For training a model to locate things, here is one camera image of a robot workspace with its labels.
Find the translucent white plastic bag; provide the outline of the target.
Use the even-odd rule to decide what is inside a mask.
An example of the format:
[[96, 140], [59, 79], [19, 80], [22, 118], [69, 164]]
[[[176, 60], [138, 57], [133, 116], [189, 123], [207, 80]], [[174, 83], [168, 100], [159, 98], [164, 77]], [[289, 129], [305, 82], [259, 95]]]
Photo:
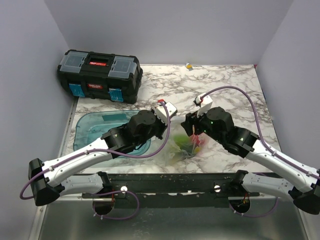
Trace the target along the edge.
[[208, 144], [204, 147], [193, 147], [189, 136], [181, 126], [184, 121], [185, 118], [181, 116], [171, 120], [169, 138], [161, 151], [166, 165], [173, 165], [176, 162], [198, 156]]

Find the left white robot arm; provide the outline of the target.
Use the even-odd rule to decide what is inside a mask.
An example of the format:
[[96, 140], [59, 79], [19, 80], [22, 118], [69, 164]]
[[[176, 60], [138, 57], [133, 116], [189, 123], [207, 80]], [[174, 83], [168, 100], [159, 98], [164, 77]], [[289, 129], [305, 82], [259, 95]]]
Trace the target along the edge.
[[28, 164], [27, 186], [37, 207], [70, 194], [97, 194], [104, 198], [110, 194], [111, 185], [104, 173], [87, 177], [79, 172], [101, 162], [118, 157], [133, 157], [133, 151], [156, 137], [168, 141], [171, 118], [176, 114], [169, 107], [140, 110], [128, 122], [110, 128], [88, 145], [65, 156], [42, 161], [39, 158]]

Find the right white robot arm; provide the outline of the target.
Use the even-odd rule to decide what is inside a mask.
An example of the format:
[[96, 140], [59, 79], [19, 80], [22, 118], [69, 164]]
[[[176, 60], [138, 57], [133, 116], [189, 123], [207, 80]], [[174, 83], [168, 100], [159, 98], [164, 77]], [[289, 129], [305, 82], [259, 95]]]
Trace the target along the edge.
[[264, 144], [254, 132], [235, 126], [232, 115], [223, 108], [211, 108], [201, 116], [197, 112], [188, 113], [181, 126], [188, 136], [206, 134], [230, 154], [256, 162], [279, 176], [272, 178], [242, 171], [230, 183], [234, 195], [265, 193], [288, 199], [308, 214], [320, 213], [320, 171]]

